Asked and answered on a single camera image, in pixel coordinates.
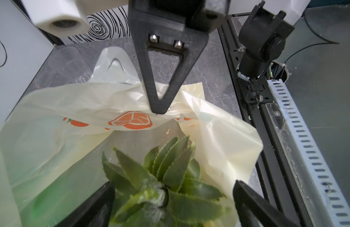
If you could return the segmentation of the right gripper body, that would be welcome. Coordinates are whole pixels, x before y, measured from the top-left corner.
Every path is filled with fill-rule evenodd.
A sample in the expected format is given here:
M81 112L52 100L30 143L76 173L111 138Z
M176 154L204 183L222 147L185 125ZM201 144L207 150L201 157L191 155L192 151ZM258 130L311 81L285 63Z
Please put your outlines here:
M228 0L184 0L152 1L152 10L166 19L184 24L198 31L213 31L228 16L231 1Z

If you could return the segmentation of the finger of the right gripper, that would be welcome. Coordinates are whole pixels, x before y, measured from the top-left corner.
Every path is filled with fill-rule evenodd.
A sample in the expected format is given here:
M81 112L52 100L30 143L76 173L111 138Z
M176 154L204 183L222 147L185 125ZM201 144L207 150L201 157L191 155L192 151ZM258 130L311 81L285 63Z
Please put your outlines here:
M129 25L150 109L165 114L208 43L157 1L129 1Z

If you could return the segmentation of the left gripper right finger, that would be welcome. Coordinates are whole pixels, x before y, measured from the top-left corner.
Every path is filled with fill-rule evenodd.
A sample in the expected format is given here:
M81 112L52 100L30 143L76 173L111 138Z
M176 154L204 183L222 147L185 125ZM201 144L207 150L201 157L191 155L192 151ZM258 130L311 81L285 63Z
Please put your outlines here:
M243 181L236 181L233 197L242 227L297 226Z

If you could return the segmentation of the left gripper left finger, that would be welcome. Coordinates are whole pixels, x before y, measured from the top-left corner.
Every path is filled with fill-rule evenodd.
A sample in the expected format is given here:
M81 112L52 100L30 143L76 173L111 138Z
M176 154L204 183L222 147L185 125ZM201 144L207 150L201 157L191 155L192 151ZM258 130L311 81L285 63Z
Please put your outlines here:
M58 227L107 227L109 225L115 187L111 182L105 183L86 199Z

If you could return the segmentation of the yellow printed plastic bag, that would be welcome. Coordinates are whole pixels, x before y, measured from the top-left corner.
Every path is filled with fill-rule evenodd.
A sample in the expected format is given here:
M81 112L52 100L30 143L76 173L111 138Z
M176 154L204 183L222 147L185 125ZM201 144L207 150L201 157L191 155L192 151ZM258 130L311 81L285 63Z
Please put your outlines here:
M183 85L154 114L137 71L119 47L102 51L86 83L33 91L0 128L0 227L53 227L106 181L102 155L117 148L141 163L153 147L189 136L201 178L234 205L263 149L257 130Z

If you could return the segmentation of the green-brown pineapple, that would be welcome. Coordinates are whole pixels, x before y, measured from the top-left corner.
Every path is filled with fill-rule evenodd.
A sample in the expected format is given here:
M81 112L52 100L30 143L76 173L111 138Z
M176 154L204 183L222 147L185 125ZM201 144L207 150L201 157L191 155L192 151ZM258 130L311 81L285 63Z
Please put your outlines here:
M109 223L117 227L203 227L226 216L224 193L201 179L189 137L152 148L142 163L119 149L117 163L102 155L115 199Z

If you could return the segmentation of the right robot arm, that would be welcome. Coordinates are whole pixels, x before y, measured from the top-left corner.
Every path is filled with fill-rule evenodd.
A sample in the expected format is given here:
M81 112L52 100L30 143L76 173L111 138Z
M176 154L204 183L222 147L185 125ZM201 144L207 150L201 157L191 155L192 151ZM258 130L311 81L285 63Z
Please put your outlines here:
M285 48L287 37L309 1L260 1L248 13L238 39L246 52L240 72L255 82ZM165 114L206 47L210 33L236 13L236 1L129 1L128 20L150 109ZM149 51L179 57L163 97L159 97Z

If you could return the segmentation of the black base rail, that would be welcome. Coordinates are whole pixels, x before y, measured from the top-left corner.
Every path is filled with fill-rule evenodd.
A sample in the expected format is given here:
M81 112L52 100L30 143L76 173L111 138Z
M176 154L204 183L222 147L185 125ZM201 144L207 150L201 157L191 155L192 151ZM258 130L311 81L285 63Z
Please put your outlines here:
M275 106L268 82L261 79L264 90L261 92L260 104L252 107L246 102L246 82L237 76L236 68L245 53L240 49L241 43L235 28L235 21L239 18L239 15L229 16L218 31L242 119L257 129L264 144L255 165L263 196L291 221L301 227L311 227L312 220L272 124L274 115L268 111L268 108Z

